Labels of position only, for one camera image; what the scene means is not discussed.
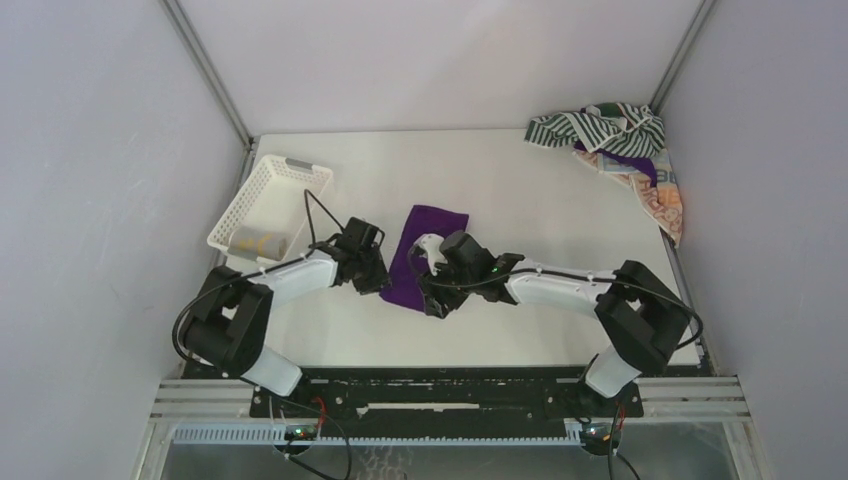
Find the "yellow grey patterned towel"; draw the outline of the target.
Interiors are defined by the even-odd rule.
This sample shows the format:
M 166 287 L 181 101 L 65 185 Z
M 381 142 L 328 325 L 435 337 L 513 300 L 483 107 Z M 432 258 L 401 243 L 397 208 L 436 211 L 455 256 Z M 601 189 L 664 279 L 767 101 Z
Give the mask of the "yellow grey patterned towel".
M 248 260 L 281 261 L 287 251 L 288 238 L 275 231 L 240 226 L 230 235 L 227 253 Z

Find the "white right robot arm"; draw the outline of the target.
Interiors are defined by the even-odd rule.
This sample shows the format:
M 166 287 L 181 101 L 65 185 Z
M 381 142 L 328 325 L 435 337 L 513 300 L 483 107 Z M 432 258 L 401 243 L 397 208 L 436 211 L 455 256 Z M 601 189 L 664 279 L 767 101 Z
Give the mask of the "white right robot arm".
M 428 316 L 443 319 L 478 295 L 597 320 L 610 345 L 589 363 L 577 391 L 579 406 L 592 416 L 605 415 L 641 375 L 664 373 L 673 354 L 703 333 L 699 315 L 634 260 L 604 271 L 554 267 L 518 253 L 495 256 L 459 230 L 422 235 L 408 249 L 407 264 Z

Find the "white plastic basket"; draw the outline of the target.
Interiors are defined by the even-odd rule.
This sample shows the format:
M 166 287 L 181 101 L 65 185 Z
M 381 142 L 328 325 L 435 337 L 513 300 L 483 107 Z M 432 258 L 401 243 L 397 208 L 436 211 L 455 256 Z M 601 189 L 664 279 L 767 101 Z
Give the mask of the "white plastic basket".
M 333 171 L 280 155 L 262 156 L 208 234 L 207 245 L 242 268 L 270 266 L 297 256 L 310 244 L 307 214 L 315 210 L 313 203 L 305 202 L 306 191 L 321 201 L 333 196 Z M 288 247 L 284 258 L 254 261 L 228 254 L 229 237 L 240 226 L 285 234 Z

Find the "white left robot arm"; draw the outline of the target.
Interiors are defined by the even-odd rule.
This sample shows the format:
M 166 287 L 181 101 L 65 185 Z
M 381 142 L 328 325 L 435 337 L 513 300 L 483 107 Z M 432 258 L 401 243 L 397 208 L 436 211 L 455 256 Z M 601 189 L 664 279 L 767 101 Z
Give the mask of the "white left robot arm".
M 274 404 L 290 417 L 311 407 L 311 388 L 302 370 L 266 344 L 272 311 L 314 291 L 350 283 L 361 295 L 390 283 L 381 254 L 385 233 L 352 217 L 340 232 L 292 260 L 253 273 L 227 266 L 207 275 L 198 295 L 178 314 L 172 343 L 188 360 L 208 363 L 224 378 L 239 379 L 274 394 Z

